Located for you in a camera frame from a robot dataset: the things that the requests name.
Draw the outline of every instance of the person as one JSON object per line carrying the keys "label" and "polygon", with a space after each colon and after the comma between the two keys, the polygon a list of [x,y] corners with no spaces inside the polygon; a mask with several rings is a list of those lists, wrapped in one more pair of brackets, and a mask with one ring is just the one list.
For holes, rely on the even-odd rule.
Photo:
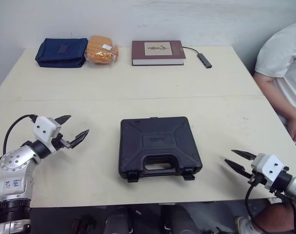
{"label": "person", "polygon": [[[296,144],[296,23],[274,34],[261,48],[253,76]],[[268,232],[294,229],[293,210],[288,203],[267,206],[255,221]],[[239,234],[262,231],[250,219],[236,218]]]}

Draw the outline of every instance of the plastic bag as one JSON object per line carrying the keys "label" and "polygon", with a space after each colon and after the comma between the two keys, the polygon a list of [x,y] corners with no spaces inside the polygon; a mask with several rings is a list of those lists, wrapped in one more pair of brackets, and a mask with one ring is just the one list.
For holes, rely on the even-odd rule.
{"label": "plastic bag", "polygon": [[92,36],[85,50],[86,60],[93,63],[108,64],[115,62],[119,56],[118,47],[113,46],[110,38]]}

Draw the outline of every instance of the navy blue pouch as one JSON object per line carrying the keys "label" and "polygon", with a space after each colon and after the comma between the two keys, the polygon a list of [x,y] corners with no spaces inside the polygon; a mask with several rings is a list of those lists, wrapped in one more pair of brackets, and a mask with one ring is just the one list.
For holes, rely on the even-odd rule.
{"label": "navy blue pouch", "polygon": [[87,44],[88,40],[86,38],[46,38],[37,52],[36,61],[40,67],[82,67],[85,62],[84,52]]}

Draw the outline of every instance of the white wall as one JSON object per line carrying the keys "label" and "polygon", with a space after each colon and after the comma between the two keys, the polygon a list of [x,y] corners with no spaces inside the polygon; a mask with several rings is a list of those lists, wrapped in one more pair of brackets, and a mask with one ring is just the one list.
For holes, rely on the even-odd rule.
{"label": "white wall", "polygon": [[0,0],[0,82],[44,38],[180,39],[231,44],[250,71],[260,47],[296,22],[296,0]]}

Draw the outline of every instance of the white t-shirt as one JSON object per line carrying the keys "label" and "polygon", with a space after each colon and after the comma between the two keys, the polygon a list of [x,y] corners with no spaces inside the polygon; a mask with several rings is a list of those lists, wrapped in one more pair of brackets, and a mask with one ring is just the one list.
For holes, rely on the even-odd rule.
{"label": "white t-shirt", "polygon": [[[275,77],[274,86],[296,107],[296,23],[277,32],[264,44],[255,71]],[[286,125],[287,120],[279,117]]]}

